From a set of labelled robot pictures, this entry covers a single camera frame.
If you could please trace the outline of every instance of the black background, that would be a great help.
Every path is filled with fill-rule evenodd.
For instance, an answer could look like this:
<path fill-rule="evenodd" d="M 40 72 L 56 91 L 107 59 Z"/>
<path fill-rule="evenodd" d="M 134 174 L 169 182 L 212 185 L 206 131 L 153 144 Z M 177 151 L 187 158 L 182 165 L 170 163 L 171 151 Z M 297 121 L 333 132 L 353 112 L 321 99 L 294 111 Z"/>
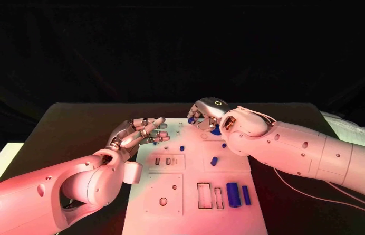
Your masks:
<path fill-rule="evenodd" d="M 1 139 L 55 102 L 311 102 L 363 123 L 363 0 L 0 0 Z"/>

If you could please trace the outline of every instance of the white pegboard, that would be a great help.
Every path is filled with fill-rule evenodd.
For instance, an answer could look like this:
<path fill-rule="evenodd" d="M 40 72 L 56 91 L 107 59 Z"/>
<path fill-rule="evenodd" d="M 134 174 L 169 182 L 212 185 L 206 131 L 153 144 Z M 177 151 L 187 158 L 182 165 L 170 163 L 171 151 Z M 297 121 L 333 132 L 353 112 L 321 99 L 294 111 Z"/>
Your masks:
<path fill-rule="evenodd" d="M 202 132 L 186 121 L 166 119 L 164 130 L 171 136 L 170 141 L 138 148 L 137 162 L 144 167 L 140 184 L 131 185 L 122 234 L 267 234 L 246 157 L 235 155 L 228 147 L 222 148 L 220 137 Z M 151 168 L 156 157 L 164 162 L 163 158 L 176 157 L 173 155 L 184 156 L 183 159 L 179 156 L 183 167 L 177 170 Z M 213 156 L 218 157 L 216 166 L 209 164 Z M 239 186 L 239 208 L 231 208 L 228 204 L 229 182 Z M 209 183 L 212 209 L 199 209 L 197 183 Z M 244 203 L 242 185 L 248 186 L 251 206 Z M 223 209 L 216 209 L 215 188 L 220 188 Z M 158 203 L 161 198 L 166 198 L 166 206 Z"/>

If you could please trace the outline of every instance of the white cable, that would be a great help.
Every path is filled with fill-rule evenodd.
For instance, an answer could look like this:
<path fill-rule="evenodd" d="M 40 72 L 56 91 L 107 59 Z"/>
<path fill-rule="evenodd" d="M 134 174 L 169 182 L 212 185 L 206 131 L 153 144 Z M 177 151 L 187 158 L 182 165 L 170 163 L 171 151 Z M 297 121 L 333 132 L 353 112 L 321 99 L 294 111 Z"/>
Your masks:
<path fill-rule="evenodd" d="M 326 202 L 333 202 L 333 203 L 345 204 L 345 205 L 347 205 L 347 206 L 350 206 L 350 207 L 355 207 L 355 208 L 358 208 L 359 210 L 365 211 L 365 208 L 362 208 L 362 207 L 359 207 L 359 206 L 355 206 L 355 205 L 352 205 L 352 204 L 349 204 L 349 203 L 337 202 L 337 201 L 333 201 L 333 200 L 327 200 L 327 199 L 314 197 L 314 196 L 311 196 L 310 194 L 303 193 L 301 191 L 298 191 L 297 189 L 294 189 L 294 188 L 287 184 L 287 182 L 285 182 L 284 179 L 281 178 L 280 174 L 277 173 L 277 170 L 275 170 L 275 169 L 274 169 L 274 171 L 275 171 L 275 174 L 277 174 L 278 178 L 280 178 L 281 181 L 285 183 L 285 185 L 287 185 L 293 190 L 296 190 L 298 193 L 301 193 L 303 195 L 306 195 L 306 196 L 309 196 L 309 197 L 311 197 L 311 198 L 314 198 L 314 199 L 319 199 L 319 200 L 321 200 L 321 201 L 326 201 Z"/>
<path fill-rule="evenodd" d="M 349 194 L 347 192 L 345 192 L 339 187 L 336 187 L 330 182 L 327 182 L 327 184 L 330 186 L 333 186 L 334 189 L 337 189 L 345 195 L 347 195 L 350 198 L 353 198 L 356 201 L 362 202 L 365 204 L 365 201 L 359 198 L 356 198 L 352 194 Z"/>

